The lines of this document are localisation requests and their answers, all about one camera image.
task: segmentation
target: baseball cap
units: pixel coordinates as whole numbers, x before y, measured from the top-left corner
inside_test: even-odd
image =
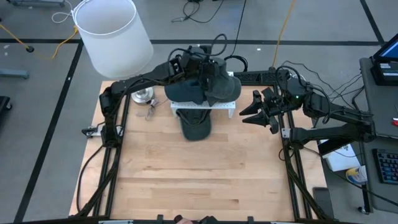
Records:
[[[229,77],[229,85],[232,83],[233,87],[228,87],[231,91],[228,95],[217,95],[214,94],[210,91],[206,91],[206,99],[209,102],[210,106],[213,106],[215,103],[227,103],[227,102],[232,102],[235,101],[239,98],[241,95],[242,91],[242,83],[241,81],[236,78],[236,77]]]
[[[214,76],[208,79],[208,89],[205,96],[210,106],[215,103],[231,102],[239,98],[242,84],[238,78],[231,77],[226,71],[226,62],[221,58],[214,58]]]
[[[206,100],[205,92],[198,79],[165,86],[164,91],[169,100],[178,103],[192,101],[201,105]]]
[[[181,130],[188,141],[199,141],[207,138],[211,133],[211,110],[178,109]]]

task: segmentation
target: computer monitor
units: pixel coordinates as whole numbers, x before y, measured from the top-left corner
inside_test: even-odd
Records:
[[[395,35],[388,43],[378,50],[374,56],[376,61],[382,62],[398,62],[398,34]]]
[[[371,69],[377,85],[398,86],[398,34],[372,57]]]

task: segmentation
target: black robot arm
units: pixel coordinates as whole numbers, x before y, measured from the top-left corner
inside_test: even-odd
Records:
[[[114,82],[100,94],[101,112],[105,118],[104,126],[101,130],[104,147],[117,147],[120,145],[121,138],[119,137],[120,133],[117,134],[116,118],[122,98],[125,95],[151,86],[166,86],[193,78],[206,80],[218,73],[226,72],[224,60],[210,58],[211,46],[209,45],[189,46],[186,50],[176,50],[183,51],[183,54],[156,66],[151,72]]]
[[[277,95],[271,88],[266,88],[261,91],[264,96],[262,100],[261,94],[253,91],[253,102],[240,115],[255,115],[243,119],[244,123],[270,125],[271,132],[275,134],[279,130],[279,124],[274,116],[301,107],[310,118],[327,117],[346,122],[345,125],[335,128],[282,129],[282,137],[296,149],[302,149],[309,141],[328,139],[319,145],[320,154],[327,154],[352,141],[369,142],[376,137],[371,114],[330,103],[327,96],[315,93],[315,88],[309,82],[291,78],[288,71],[279,72],[276,77],[282,94]]]

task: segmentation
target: wooden tabletop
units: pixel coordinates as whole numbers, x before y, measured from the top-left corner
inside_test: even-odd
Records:
[[[103,82],[101,92],[111,83]],[[228,111],[213,110],[211,135],[197,142],[183,138],[169,101],[156,107],[152,121],[144,117],[148,106],[131,102],[111,218],[153,220],[163,214],[166,220],[172,220],[181,214],[192,220],[214,215],[218,220],[247,220],[247,216],[253,216],[256,221],[293,221],[285,163],[278,159],[280,134],[244,124],[239,116],[252,102],[252,91],[264,88],[244,86],[231,119]],[[162,87],[156,87],[155,94],[161,102],[167,99]],[[93,125],[102,121],[98,103]],[[294,121],[297,127],[312,126],[302,110],[294,111]],[[100,138],[88,140],[82,165],[100,145]],[[318,150],[315,142],[307,147]],[[86,168],[81,207],[98,186],[103,155],[104,150]],[[312,194],[313,187],[326,186],[320,158],[308,151],[302,151],[301,156]],[[304,217],[298,189],[297,196]],[[76,214],[75,200],[76,194],[70,214]]]

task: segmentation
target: concrete floor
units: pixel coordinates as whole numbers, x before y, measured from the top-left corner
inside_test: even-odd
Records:
[[[70,1],[74,6],[79,0]],[[135,0],[142,22],[152,40],[211,40],[219,33],[235,39],[244,0],[226,0],[215,18],[207,24],[192,21],[171,23],[182,16],[186,0]],[[366,0],[384,40],[397,32],[395,0]],[[197,19],[209,18],[220,2],[204,0]],[[255,45],[246,40],[277,40],[280,28],[289,10],[290,0],[248,0],[235,54],[249,61],[249,70],[267,70],[271,65],[274,42]],[[68,12],[69,8],[34,5],[14,7],[0,2],[2,24],[21,39],[66,39],[73,32],[71,18],[62,24],[54,24],[51,15],[57,11]],[[42,147],[46,132],[62,87],[65,83],[77,44],[65,44],[55,60],[42,60],[28,54],[23,46],[9,44],[1,39],[10,39],[0,30],[0,67],[25,69],[30,79],[0,78],[0,95],[10,96],[14,105],[2,122],[0,130],[0,223],[13,222],[36,158]],[[378,48],[377,38],[366,17],[360,0],[301,0],[297,1],[287,23],[283,40],[292,40],[292,45],[279,48],[277,64],[284,60],[304,63],[317,71],[331,86],[338,87],[359,73],[359,59],[372,55]],[[313,40],[317,45],[295,40]],[[346,41],[362,41],[347,45]],[[56,44],[30,44],[40,55],[52,55]],[[185,44],[155,44],[155,54],[149,66],[163,62],[169,52]],[[229,45],[222,56],[231,53]],[[314,74],[297,67],[310,82],[319,84]],[[240,64],[229,63],[228,70],[240,71]],[[65,218],[68,216],[75,190],[78,171],[86,145],[80,133],[91,124],[95,104],[103,77],[94,70],[87,51],[83,48],[80,60],[68,90],[53,133],[43,168],[24,217],[24,221]],[[362,86],[359,80],[348,89]],[[350,100],[353,94],[345,96]],[[343,104],[341,99],[335,101]],[[366,109],[362,93],[358,97],[361,108]],[[329,126],[339,125],[330,121]],[[369,216],[356,211],[363,205],[362,192],[346,182],[325,172],[335,218],[346,222],[394,223],[398,215],[375,210]]]

